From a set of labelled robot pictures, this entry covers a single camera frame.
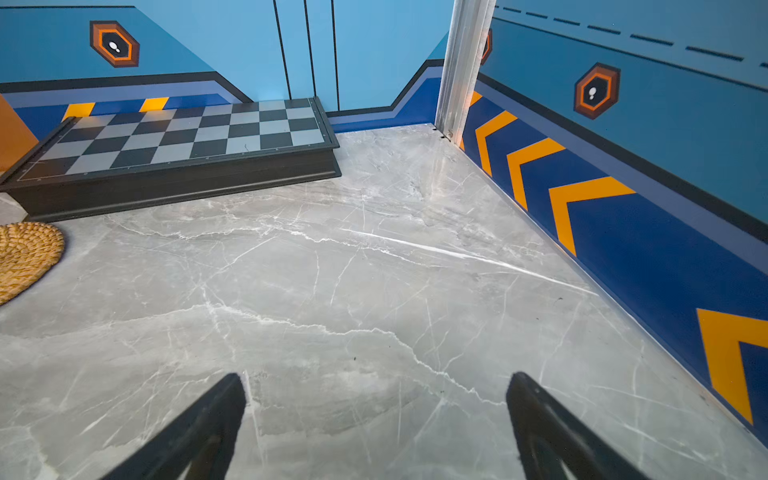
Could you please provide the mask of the woven rattan round coaster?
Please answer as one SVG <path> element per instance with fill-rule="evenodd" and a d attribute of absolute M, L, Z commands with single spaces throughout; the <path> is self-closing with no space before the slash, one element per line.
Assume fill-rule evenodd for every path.
<path fill-rule="evenodd" d="M 56 265 L 65 250 L 63 233 L 40 222 L 1 226 L 1 304 L 13 300 Z"/>

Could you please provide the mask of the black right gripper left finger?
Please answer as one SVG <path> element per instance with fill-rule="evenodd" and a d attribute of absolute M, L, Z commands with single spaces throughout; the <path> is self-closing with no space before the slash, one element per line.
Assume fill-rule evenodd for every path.
<path fill-rule="evenodd" d="M 246 406 L 240 377 L 229 373 L 106 479 L 223 479 Z"/>

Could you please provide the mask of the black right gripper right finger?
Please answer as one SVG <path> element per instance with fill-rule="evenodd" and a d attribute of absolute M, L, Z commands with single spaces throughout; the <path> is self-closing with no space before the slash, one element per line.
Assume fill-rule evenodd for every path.
<path fill-rule="evenodd" d="M 528 479 L 645 479 L 526 373 L 512 375 L 506 403 Z"/>

